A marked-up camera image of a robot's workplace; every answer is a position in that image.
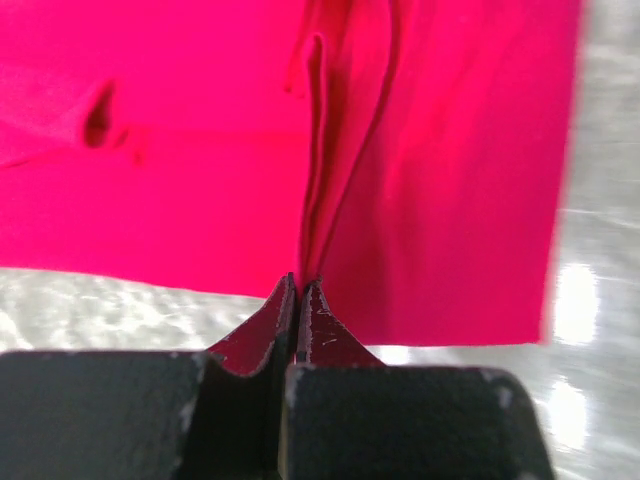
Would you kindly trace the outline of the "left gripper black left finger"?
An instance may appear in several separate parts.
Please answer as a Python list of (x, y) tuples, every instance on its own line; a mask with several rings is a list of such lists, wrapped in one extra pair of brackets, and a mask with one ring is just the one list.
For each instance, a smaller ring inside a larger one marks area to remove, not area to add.
[(296, 303), (291, 276), (202, 351), (1, 357), (5, 479), (272, 479)]

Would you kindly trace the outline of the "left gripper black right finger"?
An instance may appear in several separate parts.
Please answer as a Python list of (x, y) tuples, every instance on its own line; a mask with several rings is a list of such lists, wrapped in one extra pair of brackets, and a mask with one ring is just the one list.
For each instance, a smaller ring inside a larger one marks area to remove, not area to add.
[(304, 292), (286, 371), (285, 479), (551, 479), (533, 402), (507, 371), (390, 366)]

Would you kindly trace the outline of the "pink-red t shirt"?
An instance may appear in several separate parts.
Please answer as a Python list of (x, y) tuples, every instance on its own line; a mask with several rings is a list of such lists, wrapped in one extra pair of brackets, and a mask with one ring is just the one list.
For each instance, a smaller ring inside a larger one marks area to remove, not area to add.
[(579, 1), (5, 1), (1, 263), (369, 345), (543, 338)]

